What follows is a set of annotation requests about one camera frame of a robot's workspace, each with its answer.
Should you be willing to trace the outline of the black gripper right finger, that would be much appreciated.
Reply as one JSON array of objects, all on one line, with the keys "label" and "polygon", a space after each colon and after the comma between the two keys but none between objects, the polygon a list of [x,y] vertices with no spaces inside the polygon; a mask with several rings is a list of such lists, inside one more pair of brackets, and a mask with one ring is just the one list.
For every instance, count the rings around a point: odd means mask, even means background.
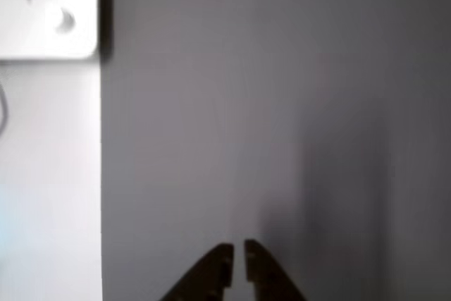
[{"label": "black gripper right finger", "polygon": [[257,240],[245,240],[246,277],[255,300],[306,301],[276,258]]}]

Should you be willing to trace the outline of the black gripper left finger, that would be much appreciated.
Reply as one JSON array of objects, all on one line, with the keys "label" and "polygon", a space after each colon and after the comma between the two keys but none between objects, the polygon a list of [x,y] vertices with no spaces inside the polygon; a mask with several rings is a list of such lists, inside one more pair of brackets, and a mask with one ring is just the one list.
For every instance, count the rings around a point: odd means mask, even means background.
[{"label": "black gripper left finger", "polygon": [[233,280],[233,245],[221,243],[205,255],[161,298],[163,301],[223,300]]}]

